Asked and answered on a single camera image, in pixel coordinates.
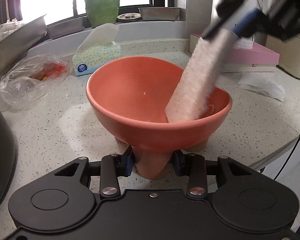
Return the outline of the beige cardboard box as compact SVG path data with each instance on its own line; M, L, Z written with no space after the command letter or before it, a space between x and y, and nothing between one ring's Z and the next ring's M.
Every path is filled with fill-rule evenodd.
M279 53L282 69L300 79L300 0L274 0L267 18L267 47Z

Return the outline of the small steel tray on sill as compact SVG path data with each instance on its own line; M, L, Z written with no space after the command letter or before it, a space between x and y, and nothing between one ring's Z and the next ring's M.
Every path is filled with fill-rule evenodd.
M70 34L78 33L85 28L87 17L72 18L47 26L47 34L51 39L57 39Z

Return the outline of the patterned tissue pack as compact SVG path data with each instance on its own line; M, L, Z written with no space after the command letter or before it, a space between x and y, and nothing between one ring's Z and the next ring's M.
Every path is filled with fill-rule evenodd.
M104 64L122 56L121 46L114 39L119 26L106 23L93 29L72 57L76 76L92 74Z

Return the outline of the round metal lid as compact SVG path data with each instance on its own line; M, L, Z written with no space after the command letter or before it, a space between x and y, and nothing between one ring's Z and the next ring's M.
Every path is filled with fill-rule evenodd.
M117 16L117 19L122 22L129 22L129 21L138 21L142 19L141 15L136 12L132 13L125 13Z

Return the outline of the crumpled white paper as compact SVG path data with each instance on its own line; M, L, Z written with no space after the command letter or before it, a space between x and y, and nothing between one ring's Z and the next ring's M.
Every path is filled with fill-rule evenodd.
M285 99L285 89L266 73L243 73L238 84L242 89L279 100Z

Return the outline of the white electric kettle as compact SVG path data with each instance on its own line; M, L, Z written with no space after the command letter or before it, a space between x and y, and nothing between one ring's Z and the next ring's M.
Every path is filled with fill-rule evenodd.
M271 0L219 0L216 13L220 30L216 43L221 52L236 46L251 49L256 33L256 18L270 9Z

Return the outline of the clear plastic bag with scraps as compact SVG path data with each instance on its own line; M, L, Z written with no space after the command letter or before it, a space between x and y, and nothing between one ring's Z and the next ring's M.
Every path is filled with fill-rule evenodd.
M23 59L0 78L0 110L28 110L70 74L70 64L53 54Z

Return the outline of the green textured flower vase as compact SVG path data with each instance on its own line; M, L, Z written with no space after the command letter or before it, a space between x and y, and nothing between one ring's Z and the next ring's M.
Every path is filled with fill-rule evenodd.
M105 23L116 23L120 0L84 0L87 18L92 28Z

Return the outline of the pink flat box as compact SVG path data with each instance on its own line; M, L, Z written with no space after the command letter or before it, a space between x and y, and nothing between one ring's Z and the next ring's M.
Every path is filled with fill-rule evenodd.
M226 59L222 73L273 73L280 55L256 42L252 49L234 47Z

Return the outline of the large steel tray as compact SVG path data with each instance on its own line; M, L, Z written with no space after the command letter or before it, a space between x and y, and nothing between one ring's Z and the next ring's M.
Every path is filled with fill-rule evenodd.
M45 15L32 20L0 41L0 75L46 35L44 17Z

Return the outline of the steel tray right on sill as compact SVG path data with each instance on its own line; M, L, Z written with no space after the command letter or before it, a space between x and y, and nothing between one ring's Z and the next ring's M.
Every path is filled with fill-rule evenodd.
M176 21L180 15L178 7L143 7L139 13L144 21Z

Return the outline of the orange footed ceramic bowl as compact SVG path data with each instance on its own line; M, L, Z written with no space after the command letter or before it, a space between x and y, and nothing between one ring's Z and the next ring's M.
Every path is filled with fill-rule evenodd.
M199 152L232 108L232 98L215 88L204 115L169 123L165 107L183 71L155 57L123 57L98 68L87 81L86 95L99 122L117 140L132 147L139 175L165 176L176 150Z

